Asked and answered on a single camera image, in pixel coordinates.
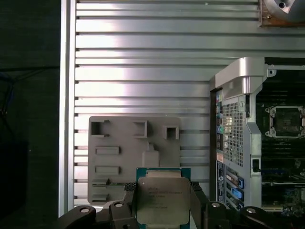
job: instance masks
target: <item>screw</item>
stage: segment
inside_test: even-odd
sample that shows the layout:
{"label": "screw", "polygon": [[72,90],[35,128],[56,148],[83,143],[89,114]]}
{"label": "screw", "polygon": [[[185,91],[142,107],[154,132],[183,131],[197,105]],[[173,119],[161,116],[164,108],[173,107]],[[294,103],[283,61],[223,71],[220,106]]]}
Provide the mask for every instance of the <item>screw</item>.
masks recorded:
{"label": "screw", "polygon": [[249,212],[250,214],[255,214],[256,211],[253,208],[248,208],[247,212]]}
{"label": "screw", "polygon": [[219,204],[219,203],[212,203],[212,206],[213,206],[214,208],[219,208],[219,207],[220,207],[220,204]]}
{"label": "screw", "polygon": [[123,204],[121,204],[121,203],[116,203],[115,206],[116,206],[117,208],[120,208],[120,207],[123,206]]}
{"label": "screw", "polygon": [[87,208],[81,209],[81,213],[86,213],[86,212],[88,212],[88,211],[89,211],[89,209],[87,209]]}

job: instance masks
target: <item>black cable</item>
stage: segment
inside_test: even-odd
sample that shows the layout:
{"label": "black cable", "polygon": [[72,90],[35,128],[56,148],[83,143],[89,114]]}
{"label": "black cable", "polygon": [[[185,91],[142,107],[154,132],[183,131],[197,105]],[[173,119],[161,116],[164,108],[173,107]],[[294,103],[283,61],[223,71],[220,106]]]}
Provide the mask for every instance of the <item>black cable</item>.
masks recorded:
{"label": "black cable", "polygon": [[22,68],[3,68],[0,72],[22,72],[22,71],[37,71],[37,70],[49,70],[59,69],[60,66],[40,66],[40,67],[22,67]]}

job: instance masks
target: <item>metal frame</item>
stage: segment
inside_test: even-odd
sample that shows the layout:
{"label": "metal frame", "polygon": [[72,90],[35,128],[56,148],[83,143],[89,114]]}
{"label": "metal frame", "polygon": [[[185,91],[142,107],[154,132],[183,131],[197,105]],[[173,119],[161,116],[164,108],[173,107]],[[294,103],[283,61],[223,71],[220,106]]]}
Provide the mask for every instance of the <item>metal frame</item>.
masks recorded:
{"label": "metal frame", "polygon": [[[244,178],[244,205],[261,206],[261,173],[254,171],[253,160],[261,165],[260,139],[261,133],[255,123],[255,97],[262,89],[262,83],[267,78],[267,66],[264,58],[245,57],[238,59],[221,70],[211,80],[211,89],[222,88],[223,105],[238,103],[238,109],[243,114],[243,166],[224,159],[224,164],[238,172]],[[246,111],[246,97],[249,94],[249,111]]]}
{"label": "metal frame", "polygon": [[61,1],[59,216],[73,208],[75,0]]}

